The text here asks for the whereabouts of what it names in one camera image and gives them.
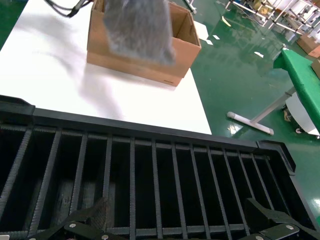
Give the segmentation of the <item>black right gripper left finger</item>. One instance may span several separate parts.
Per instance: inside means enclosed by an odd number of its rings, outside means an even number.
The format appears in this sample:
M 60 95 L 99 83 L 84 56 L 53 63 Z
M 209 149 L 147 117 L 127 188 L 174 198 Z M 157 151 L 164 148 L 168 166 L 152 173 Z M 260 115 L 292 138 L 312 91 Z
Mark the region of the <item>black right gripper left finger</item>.
M 30 240 L 117 240 L 107 232 L 108 204 L 101 198 L 94 206 L 72 212 L 59 225 L 38 232 Z

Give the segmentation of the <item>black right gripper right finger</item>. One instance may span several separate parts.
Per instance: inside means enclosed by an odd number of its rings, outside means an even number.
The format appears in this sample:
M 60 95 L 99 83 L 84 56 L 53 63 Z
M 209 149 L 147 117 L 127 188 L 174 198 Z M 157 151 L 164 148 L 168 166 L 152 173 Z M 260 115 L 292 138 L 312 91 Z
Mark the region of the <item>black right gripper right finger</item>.
M 301 225 L 282 211 L 263 207 L 253 198 L 247 198 L 244 216 L 250 235 L 241 240 L 319 240 L 320 233 Z

